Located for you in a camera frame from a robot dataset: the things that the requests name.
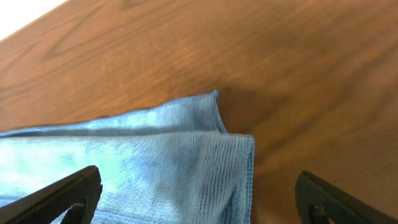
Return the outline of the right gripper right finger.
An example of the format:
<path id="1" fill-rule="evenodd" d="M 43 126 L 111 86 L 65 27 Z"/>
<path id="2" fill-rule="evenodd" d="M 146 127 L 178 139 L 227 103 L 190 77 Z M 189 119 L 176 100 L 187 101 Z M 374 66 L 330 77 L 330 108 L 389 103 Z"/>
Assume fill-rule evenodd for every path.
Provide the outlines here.
<path id="1" fill-rule="evenodd" d="M 297 177 L 295 203 L 302 224 L 397 224 L 395 218 L 308 171 Z"/>

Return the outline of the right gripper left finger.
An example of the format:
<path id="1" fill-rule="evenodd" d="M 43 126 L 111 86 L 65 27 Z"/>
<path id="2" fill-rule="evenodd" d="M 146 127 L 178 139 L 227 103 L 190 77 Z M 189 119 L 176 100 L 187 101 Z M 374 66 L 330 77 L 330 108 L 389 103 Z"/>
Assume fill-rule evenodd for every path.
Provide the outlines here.
<path id="1" fill-rule="evenodd" d="M 103 190 L 96 166 L 88 166 L 1 208 L 2 224 L 90 224 Z"/>

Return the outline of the blue microfiber cloth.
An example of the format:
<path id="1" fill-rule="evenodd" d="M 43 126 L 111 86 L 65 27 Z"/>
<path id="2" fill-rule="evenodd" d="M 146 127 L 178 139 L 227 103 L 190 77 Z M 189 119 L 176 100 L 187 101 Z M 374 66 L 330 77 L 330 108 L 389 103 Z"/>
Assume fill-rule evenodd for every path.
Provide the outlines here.
<path id="1" fill-rule="evenodd" d="M 249 223 L 254 139 L 227 132 L 217 99 L 2 133 L 1 205 L 94 165 L 94 223 Z"/>

